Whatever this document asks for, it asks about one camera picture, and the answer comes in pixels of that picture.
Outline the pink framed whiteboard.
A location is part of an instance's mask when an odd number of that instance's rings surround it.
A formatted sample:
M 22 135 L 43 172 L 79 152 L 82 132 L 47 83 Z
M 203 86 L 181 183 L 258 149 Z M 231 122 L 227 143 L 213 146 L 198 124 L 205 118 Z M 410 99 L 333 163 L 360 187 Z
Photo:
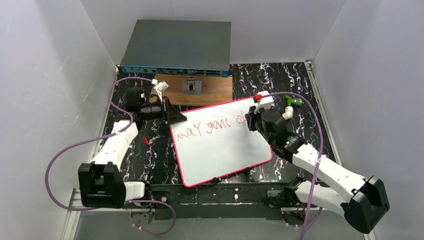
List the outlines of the pink framed whiteboard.
M 252 98 L 183 112 L 187 120 L 170 125 L 182 183 L 191 188 L 273 158 L 270 145 L 248 129 L 245 114 Z

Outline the white pipe elbow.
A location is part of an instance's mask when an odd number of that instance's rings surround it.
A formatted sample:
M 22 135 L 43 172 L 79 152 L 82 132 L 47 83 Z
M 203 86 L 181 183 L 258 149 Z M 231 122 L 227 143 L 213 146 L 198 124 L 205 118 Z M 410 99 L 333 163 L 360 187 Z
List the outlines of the white pipe elbow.
M 294 108 L 292 106 L 287 106 L 284 109 L 284 113 L 282 114 L 282 117 L 287 121 L 293 118 L 294 115 Z

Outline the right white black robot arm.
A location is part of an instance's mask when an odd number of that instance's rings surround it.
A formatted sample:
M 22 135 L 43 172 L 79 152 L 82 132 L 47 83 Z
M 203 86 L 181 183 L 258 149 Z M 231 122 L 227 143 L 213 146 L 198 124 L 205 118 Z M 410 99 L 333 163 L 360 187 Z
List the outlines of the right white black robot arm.
M 355 230 L 369 234 L 390 210 L 384 182 L 376 176 L 366 178 L 343 168 L 307 143 L 298 134 L 287 130 L 286 120 L 277 109 L 251 106 L 245 114 L 247 127 L 258 132 L 270 145 L 275 155 L 304 169 L 324 182 L 312 182 L 296 177 L 283 190 L 264 198 L 273 208 L 307 204 L 322 207 L 342 217 Z

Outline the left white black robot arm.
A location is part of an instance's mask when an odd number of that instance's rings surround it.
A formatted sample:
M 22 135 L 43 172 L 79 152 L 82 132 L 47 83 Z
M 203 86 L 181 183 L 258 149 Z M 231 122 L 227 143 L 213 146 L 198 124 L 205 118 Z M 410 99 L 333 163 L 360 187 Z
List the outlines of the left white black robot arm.
M 84 207 L 120 209 L 125 203 L 145 196 L 146 184 L 142 181 L 124 181 L 120 167 L 131 142 L 146 121 L 160 120 L 166 124 L 175 124 L 187 120 L 172 106 L 169 98 L 163 96 L 167 88 L 165 82 L 153 87 L 155 102 L 150 102 L 141 87 L 127 89 L 124 112 L 115 119 L 113 136 L 105 141 L 91 162 L 82 163 L 78 168 L 80 196 Z

